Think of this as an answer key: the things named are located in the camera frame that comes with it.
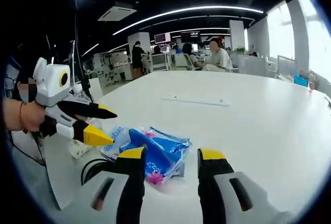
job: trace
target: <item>screen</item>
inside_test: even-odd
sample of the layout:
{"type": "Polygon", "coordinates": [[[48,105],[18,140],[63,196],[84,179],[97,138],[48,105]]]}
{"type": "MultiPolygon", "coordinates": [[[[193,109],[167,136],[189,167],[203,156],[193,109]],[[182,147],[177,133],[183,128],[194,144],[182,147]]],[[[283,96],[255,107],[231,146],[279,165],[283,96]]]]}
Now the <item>screen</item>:
{"type": "Polygon", "coordinates": [[[199,51],[198,44],[192,44],[192,47],[193,47],[193,52],[198,52],[199,51]]]}
{"type": "Polygon", "coordinates": [[[168,52],[170,52],[170,48],[169,47],[161,47],[161,52],[168,53],[168,52]]]}
{"type": "Polygon", "coordinates": [[[170,33],[154,35],[155,44],[170,42],[170,33]]]}
{"type": "Polygon", "coordinates": [[[185,32],[180,34],[182,43],[200,43],[200,32],[185,32]]]}

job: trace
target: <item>white pillar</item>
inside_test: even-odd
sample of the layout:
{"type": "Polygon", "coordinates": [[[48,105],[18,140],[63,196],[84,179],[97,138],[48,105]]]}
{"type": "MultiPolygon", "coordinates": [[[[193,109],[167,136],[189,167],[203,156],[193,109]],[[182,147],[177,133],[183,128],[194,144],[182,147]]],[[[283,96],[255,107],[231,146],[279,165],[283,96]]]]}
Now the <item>white pillar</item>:
{"type": "Polygon", "coordinates": [[[132,34],[128,37],[128,43],[129,43],[129,49],[130,49],[131,56],[132,56],[132,48],[137,41],[140,41],[141,48],[145,52],[151,51],[151,40],[149,38],[149,33],[136,33],[136,34],[132,34]]]}
{"type": "Polygon", "coordinates": [[[224,46],[225,48],[230,47],[231,48],[231,37],[230,36],[225,36],[224,37],[224,46]]]}
{"type": "Polygon", "coordinates": [[[93,55],[93,67],[95,70],[101,69],[101,59],[99,53],[95,53],[93,55]]]}
{"type": "Polygon", "coordinates": [[[300,71],[308,73],[309,46],[305,17],[299,0],[292,0],[287,3],[287,5],[290,11],[293,26],[295,60],[299,64],[300,71]]]}
{"type": "Polygon", "coordinates": [[[242,21],[230,20],[231,50],[245,47],[244,23],[242,21]]]}

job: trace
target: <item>black cable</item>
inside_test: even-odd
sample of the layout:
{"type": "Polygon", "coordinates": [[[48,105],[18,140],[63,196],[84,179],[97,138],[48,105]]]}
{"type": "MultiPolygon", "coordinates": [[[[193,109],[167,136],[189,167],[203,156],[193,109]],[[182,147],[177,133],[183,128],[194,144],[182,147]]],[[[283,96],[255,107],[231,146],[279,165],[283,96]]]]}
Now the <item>black cable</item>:
{"type": "Polygon", "coordinates": [[[19,150],[21,153],[23,153],[26,157],[32,159],[33,161],[37,162],[37,163],[40,164],[41,166],[46,167],[45,160],[44,160],[44,158],[43,158],[43,156],[42,156],[42,154],[41,154],[41,150],[40,150],[38,144],[37,144],[37,146],[38,146],[38,150],[39,150],[39,153],[40,153],[41,159],[42,159],[42,161],[43,161],[44,164],[40,163],[38,160],[34,159],[34,158],[31,157],[30,155],[26,154],[26,153],[23,152],[21,149],[19,149],[19,148],[14,144],[14,141],[13,141],[13,138],[12,138],[12,135],[11,135],[11,132],[8,132],[8,134],[9,134],[9,141],[10,141],[10,144],[11,144],[13,147],[15,147],[15,148],[16,148],[17,150],[19,150]]]}
{"type": "Polygon", "coordinates": [[[87,181],[89,181],[92,177],[94,177],[96,174],[98,174],[101,171],[111,171],[114,166],[114,162],[112,160],[107,160],[104,158],[97,158],[92,159],[89,161],[81,172],[81,184],[85,184],[87,181]],[[84,171],[88,165],[90,165],[93,162],[101,161],[99,163],[96,163],[95,165],[92,165],[91,168],[86,172],[85,179],[84,177],[84,171]]]}
{"type": "Polygon", "coordinates": [[[37,162],[38,164],[40,164],[41,166],[46,167],[46,164],[43,165],[42,163],[40,163],[38,160],[34,159],[33,157],[31,157],[30,155],[26,154],[25,152],[23,152],[21,149],[19,149],[15,144],[12,144],[17,150],[19,150],[21,153],[23,153],[26,157],[32,159],[34,162],[37,162]]]}
{"type": "Polygon", "coordinates": [[[89,82],[86,81],[85,77],[84,77],[84,72],[83,72],[83,67],[82,67],[82,64],[81,64],[81,60],[80,60],[80,57],[79,57],[79,49],[78,49],[78,45],[79,45],[79,42],[78,42],[78,28],[77,28],[77,12],[78,12],[78,4],[77,4],[77,0],[74,0],[74,4],[75,4],[75,12],[74,12],[74,35],[75,35],[75,40],[76,40],[76,54],[77,54],[77,61],[78,61],[78,67],[79,67],[79,79],[81,80],[81,84],[82,84],[82,88],[83,88],[83,91],[85,92],[85,94],[91,99],[91,102],[94,102],[93,101],[93,97],[92,95],[90,94],[89,92],[89,88],[90,88],[90,85],[89,85],[89,82]]]}

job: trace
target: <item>woman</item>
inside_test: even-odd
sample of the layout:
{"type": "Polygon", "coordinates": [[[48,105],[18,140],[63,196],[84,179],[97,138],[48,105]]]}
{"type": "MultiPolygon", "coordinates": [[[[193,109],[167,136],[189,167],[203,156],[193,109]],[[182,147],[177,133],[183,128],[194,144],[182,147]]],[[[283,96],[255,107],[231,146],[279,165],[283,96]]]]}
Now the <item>woman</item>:
{"type": "Polygon", "coordinates": [[[205,70],[228,72],[233,69],[231,59],[226,50],[222,48],[219,39],[213,38],[209,43],[209,49],[212,52],[212,57],[210,61],[207,61],[208,65],[205,70]]]}
{"type": "Polygon", "coordinates": [[[28,73],[23,70],[19,73],[12,94],[13,100],[4,99],[3,101],[4,106],[7,106],[7,109],[4,107],[4,117],[7,129],[14,131],[11,133],[14,145],[38,163],[44,164],[40,150],[42,136],[39,126],[44,121],[45,109],[34,101],[37,86],[35,80],[28,76],[28,73]],[[13,115],[8,115],[7,112],[11,111],[13,115]]]}
{"type": "Polygon", "coordinates": [[[134,79],[143,76],[143,62],[141,61],[141,54],[145,53],[140,47],[140,41],[137,41],[132,48],[132,67],[134,71],[134,79]]]}
{"type": "Polygon", "coordinates": [[[205,63],[201,63],[198,61],[197,57],[192,53],[192,44],[190,43],[185,43],[183,45],[183,53],[187,54],[194,64],[195,68],[203,68],[205,66],[205,63]]]}

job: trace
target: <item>hand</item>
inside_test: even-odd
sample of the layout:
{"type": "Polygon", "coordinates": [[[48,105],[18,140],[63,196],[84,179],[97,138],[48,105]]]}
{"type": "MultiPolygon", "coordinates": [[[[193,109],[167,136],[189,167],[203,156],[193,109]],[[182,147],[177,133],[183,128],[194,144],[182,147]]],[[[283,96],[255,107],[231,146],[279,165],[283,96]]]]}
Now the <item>hand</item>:
{"type": "Polygon", "coordinates": [[[35,101],[23,104],[21,120],[23,128],[31,132],[37,132],[40,124],[45,120],[45,109],[35,101]]]}

